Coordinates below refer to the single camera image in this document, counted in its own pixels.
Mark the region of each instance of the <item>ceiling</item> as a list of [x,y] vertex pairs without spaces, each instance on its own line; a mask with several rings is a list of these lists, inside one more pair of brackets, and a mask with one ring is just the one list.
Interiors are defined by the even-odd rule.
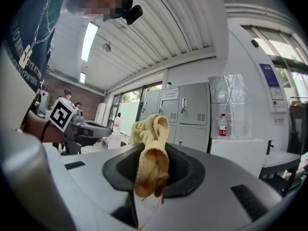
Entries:
[[[81,60],[89,19],[69,13],[60,16],[49,67],[77,81],[86,73],[85,86],[107,90],[120,81],[172,57],[213,46],[205,0],[134,0],[143,16],[127,26],[122,19],[95,21],[100,26],[88,62]],[[103,44],[110,44],[105,52]]]

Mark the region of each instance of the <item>locker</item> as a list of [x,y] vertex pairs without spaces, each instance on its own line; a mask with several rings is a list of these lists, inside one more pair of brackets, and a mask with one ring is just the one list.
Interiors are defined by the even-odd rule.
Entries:
[[169,125],[169,137],[168,137],[167,143],[174,144],[176,130],[177,130],[177,126]]
[[179,123],[206,126],[207,86],[187,85],[180,88]]
[[141,120],[148,118],[157,111],[160,90],[147,92],[141,111]]
[[161,100],[161,99],[162,99],[162,91],[160,93],[160,99],[158,104],[158,114],[167,117],[169,122],[176,123],[178,120],[179,99],[178,98],[176,100]]
[[205,137],[206,129],[178,126],[175,133],[174,143],[203,152],[205,147]]

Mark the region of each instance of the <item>necklace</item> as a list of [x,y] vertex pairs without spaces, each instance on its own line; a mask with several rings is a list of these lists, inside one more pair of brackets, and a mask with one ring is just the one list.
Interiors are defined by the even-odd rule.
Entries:
[[[30,59],[30,56],[31,56],[31,54],[32,54],[32,49],[33,49],[34,45],[40,44],[40,43],[46,41],[46,40],[49,38],[49,36],[52,34],[52,32],[54,31],[54,29],[55,29],[55,27],[56,27],[56,26],[54,26],[52,29],[50,29],[50,25],[49,25],[49,18],[48,18],[48,17],[49,17],[49,5],[50,5],[50,1],[51,1],[51,0],[47,0],[46,4],[45,4],[45,6],[44,6],[43,12],[42,12],[42,14],[41,14],[40,17],[39,17],[38,26],[37,26],[37,29],[36,29],[36,31],[35,31],[35,33],[34,33],[33,43],[32,43],[31,45],[28,45],[28,46],[26,47],[25,51],[24,51],[23,54],[21,55],[21,58],[19,59],[19,65],[20,65],[22,68],[25,68],[25,66],[26,66],[26,64],[27,64],[27,62],[28,62],[28,60]],[[45,11],[46,11],[46,19],[47,19],[47,29],[48,29],[49,34],[48,34],[45,38],[40,39],[40,40],[37,40],[37,36],[38,36],[38,33],[39,33],[38,30],[39,30],[40,24],[42,23],[42,19],[43,19],[43,16],[44,16]]]

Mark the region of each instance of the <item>yellow towel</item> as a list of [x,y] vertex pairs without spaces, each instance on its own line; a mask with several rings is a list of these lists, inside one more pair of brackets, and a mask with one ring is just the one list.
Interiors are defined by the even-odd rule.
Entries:
[[169,159],[165,150],[168,136],[168,120],[158,114],[132,126],[130,142],[145,144],[135,179],[135,192],[139,197],[145,198],[152,193],[159,197],[163,193],[169,178]]

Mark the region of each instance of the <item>ceiling light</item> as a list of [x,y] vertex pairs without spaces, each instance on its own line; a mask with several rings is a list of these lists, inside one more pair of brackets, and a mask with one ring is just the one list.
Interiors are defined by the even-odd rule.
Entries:
[[85,79],[86,79],[86,74],[81,72],[80,73],[80,82],[84,84],[85,83]]
[[88,61],[91,46],[98,28],[99,26],[93,22],[90,22],[88,24],[85,38],[83,39],[82,52],[81,52],[81,59],[86,62]]

